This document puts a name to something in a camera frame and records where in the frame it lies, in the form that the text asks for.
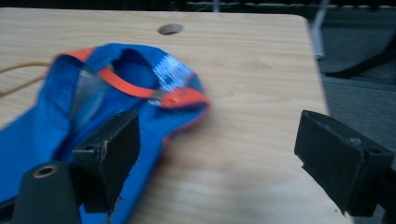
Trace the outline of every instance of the blue cloth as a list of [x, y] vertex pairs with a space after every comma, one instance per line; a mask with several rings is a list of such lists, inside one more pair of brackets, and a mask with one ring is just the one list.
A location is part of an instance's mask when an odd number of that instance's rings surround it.
[[[120, 194], [112, 223], [125, 223], [136, 205], [170, 133], [201, 119], [209, 104], [161, 108], [155, 100], [125, 94], [96, 73], [111, 64], [115, 73], [139, 87], [171, 91], [200, 81], [183, 63], [160, 49], [108, 44], [96, 48], [85, 63], [61, 54], [48, 71], [36, 105], [0, 132], [0, 202], [16, 196], [22, 175], [47, 161], [71, 161], [71, 150], [115, 114], [137, 108], [141, 152]], [[106, 214], [86, 214], [82, 223], [103, 223]]]

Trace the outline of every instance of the table surface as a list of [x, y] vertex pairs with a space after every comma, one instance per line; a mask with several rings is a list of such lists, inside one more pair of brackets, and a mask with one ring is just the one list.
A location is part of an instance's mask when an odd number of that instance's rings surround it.
[[[177, 23], [183, 30], [160, 35]], [[202, 80], [210, 116], [164, 149], [133, 223], [351, 223], [293, 154], [303, 109], [326, 113], [307, 22], [292, 15], [0, 8], [0, 68], [109, 42], [159, 47]], [[45, 73], [0, 74], [0, 91]], [[40, 82], [0, 98], [0, 126]]]

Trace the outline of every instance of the orange trim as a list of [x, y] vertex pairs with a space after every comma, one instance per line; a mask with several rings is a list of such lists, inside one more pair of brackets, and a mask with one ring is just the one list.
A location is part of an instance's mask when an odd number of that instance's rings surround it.
[[102, 69], [98, 73], [98, 75], [104, 81], [108, 82], [108, 84], [110, 84], [117, 90], [122, 91], [122, 92], [127, 93], [132, 96], [148, 99], [155, 92], [154, 90], [151, 90], [151, 89], [141, 88], [141, 87], [132, 85], [131, 83], [125, 81], [124, 79], [122, 79], [119, 76], [117, 76], [116, 74], [114, 74], [113, 71], [111, 71], [109, 68]]
[[201, 92], [192, 88], [179, 89], [176, 88], [172, 92], [168, 92], [161, 101], [161, 106], [166, 108], [182, 107], [185, 105], [194, 105], [197, 103], [206, 103], [210, 105], [210, 101]]
[[[94, 48], [86, 48], [86, 49], [79, 49], [76, 51], [69, 51], [66, 52], [65, 54], [75, 57], [84, 63], [91, 56], [93, 51]], [[113, 71], [111, 71], [111, 69], [107, 67], [102, 69], [98, 73], [98, 75], [104, 81], [106, 81], [108, 84], [110, 84], [117, 90], [135, 97], [150, 99], [157, 92], [155, 90], [141, 88], [132, 85], [131, 83], [117, 76]], [[205, 95], [191, 88], [187, 88], [187, 89], [176, 88], [174, 91], [166, 93], [165, 96], [162, 99], [160, 99], [160, 101], [161, 101], [161, 106], [165, 108], [176, 108], [185, 105], [194, 105], [198, 103], [206, 103], [210, 105], [210, 102]]]
[[86, 49], [79, 49], [76, 51], [65, 52], [64, 54], [70, 55], [72, 57], [79, 59], [82, 62], [85, 62], [91, 56], [93, 50], [94, 48], [86, 48]]

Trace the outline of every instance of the gray carpet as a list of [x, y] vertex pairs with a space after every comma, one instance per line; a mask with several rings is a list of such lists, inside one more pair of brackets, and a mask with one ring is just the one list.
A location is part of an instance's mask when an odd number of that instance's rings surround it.
[[[323, 24], [326, 57], [320, 71], [342, 70], [379, 53], [396, 30], [395, 19], [395, 8], [331, 9]], [[332, 117], [396, 152], [396, 60], [352, 79], [322, 80]], [[378, 206], [373, 217], [355, 217], [355, 223], [381, 223], [383, 213]]]

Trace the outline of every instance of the screw hole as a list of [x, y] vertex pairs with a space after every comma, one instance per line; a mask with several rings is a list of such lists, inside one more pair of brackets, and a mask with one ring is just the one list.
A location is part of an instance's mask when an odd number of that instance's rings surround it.
[[167, 24], [158, 29], [158, 33], [161, 35], [175, 35], [183, 30], [183, 26], [180, 24]]
[[33, 173], [34, 178], [44, 178], [50, 175], [55, 174], [58, 171], [58, 166], [56, 165], [46, 165], [38, 168]]

